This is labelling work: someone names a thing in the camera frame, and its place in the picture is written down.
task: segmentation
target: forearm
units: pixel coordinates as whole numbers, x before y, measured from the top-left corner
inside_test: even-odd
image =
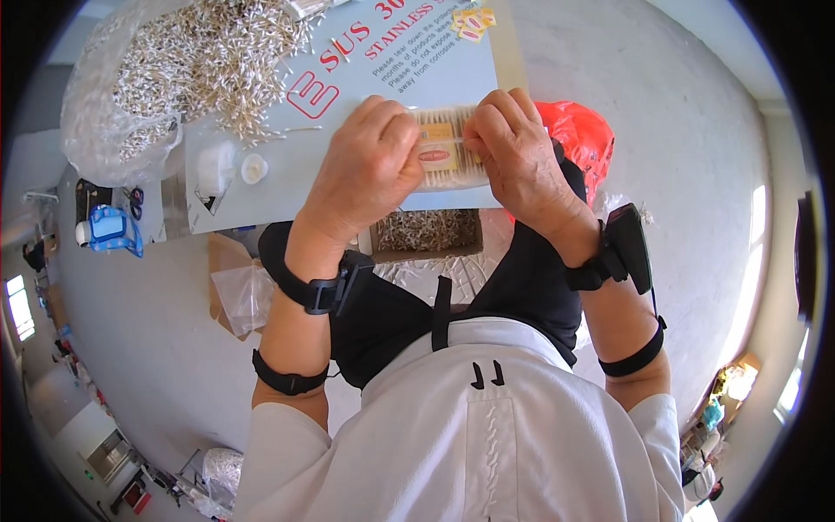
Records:
[[[600,225],[590,210],[582,210],[549,241],[568,268],[581,266],[598,254]],[[581,291],[586,321],[597,357],[603,362],[626,359],[643,348],[658,330],[652,306],[638,295],[631,279],[604,282],[596,291]],[[621,378],[606,378],[606,390],[627,410],[654,393],[670,391],[670,365],[663,350],[652,363]]]
[[[290,272],[304,282],[332,279],[337,276],[344,248],[300,217],[290,230],[284,260]],[[276,286],[259,348],[267,366],[278,373],[320,374],[331,358],[328,317],[307,314]]]

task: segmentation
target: clear plastic bag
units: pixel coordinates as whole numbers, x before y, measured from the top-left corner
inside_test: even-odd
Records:
[[[490,182],[481,159],[463,146],[464,122],[475,108],[459,105],[409,111],[421,125],[417,152],[426,172],[415,192],[472,189]]]
[[[182,140],[181,113],[143,117],[125,112],[114,102],[114,86],[119,66],[139,26],[191,3],[192,0],[129,0],[89,35],[67,83],[61,108],[62,151],[87,181],[120,187],[167,177],[165,160]],[[134,131],[169,123],[171,129],[164,138],[122,163],[119,152]]]
[[[209,497],[228,509],[235,507],[243,463],[244,454],[228,448],[212,448],[203,457],[203,481]]]
[[[266,324],[273,282],[265,269],[244,266],[214,272],[211,278],[236,337]]]

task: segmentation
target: black pants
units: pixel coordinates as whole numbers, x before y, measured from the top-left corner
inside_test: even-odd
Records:
[[[585,202],[583,173],[563,160],[565,179]],[[283,262],[292,221],[273,223],[258,241],[261,263]],[[465,312],[452,321],[472,317],[507,317],[542,332],[569,366],[580,323],[579,294],[565,281],[565,264],[548,241],[520,221],[508,253]],[[364,388],[386,365],[419,337],[432,330],[433,309],[380,277],[372,275],[351,306],[331,315],[331,358],[352,386]]]

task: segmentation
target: person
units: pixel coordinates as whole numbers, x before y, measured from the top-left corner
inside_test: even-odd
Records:
[[[47,265],[46,259],[43,257],[43,241],[38,241],[32,250],[29,250],[29,245],[23,245],[23,259],[32,267],[32,270],[40,273]]]
[[[260,238],[274,279],[336,277],[349,240],[423,179],[419,132],[379,96],[347,118],[296,219]],[[605,390],[571,371],[581,307],[604,367],[661,331],[630,280],[569,289],[567,268],[600,250],[582,173],[559,164],[521,89],[490,93],[463,136],[516,218],[507,255],[455,314],[443,278],[432,309],[371,276],[339,316],[312,315],[276,288],[253,356],[264,377],[252,394],[235,520],[681,519],[664,350],[607,376]],[[333,438],[325,387],[292,391],[323,381],[329,359],[362,390],[360,411]],[[289,378],[290,391],[268,385],[267,374]]]

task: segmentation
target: cardboard box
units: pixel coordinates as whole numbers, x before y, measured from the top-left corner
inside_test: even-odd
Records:
[[[753,353],[743,353],[741,356],[736,358],[736,361],[732,362],[728,366],[745,367],[745,365],[754,368],[755,370],[757,370],[757,372],[759,372],[762,369],[760,360]]]
[[[61,286],[58,284],[49,285],[44,291],[47,297],[47,311],[53,320],[55,330],[60,332],[63,325],[69,324],[67,309],[63,305]]]
[[[232,335],[235,334],[229,323],[229,318],[223,310],[223,305],[220,303],[220,295],[217,293],[215,282],[212,281],[211,275],[215,272],[245,266],[257,266],[261,268],[262,264],[261,260],[250,256],[246,247],[239,241],[235,241],[216,232],[209,234],[209,315]],[[264,327],[259,327],[255,329],[255,332],[261,333],[263,330]],[[250,336],[250,333],[252,332],[245,333],[242,336],[238,336],[238,338],[244,341]]]
[[[390,263],[394,261],[412,261],[416,259],[443,259],[450,256],[471,256],[484,250],[484,240],[481,230],[481,218],[476,212],[475,231],[469,242],[463,246],[453,246],[441,251],[413,251],[413,250],[388,250],[380,249],[380,236],[377,233],[377,223],[368,228],[367,235],[360,235],[359,250],[370,256],[376,263]]]

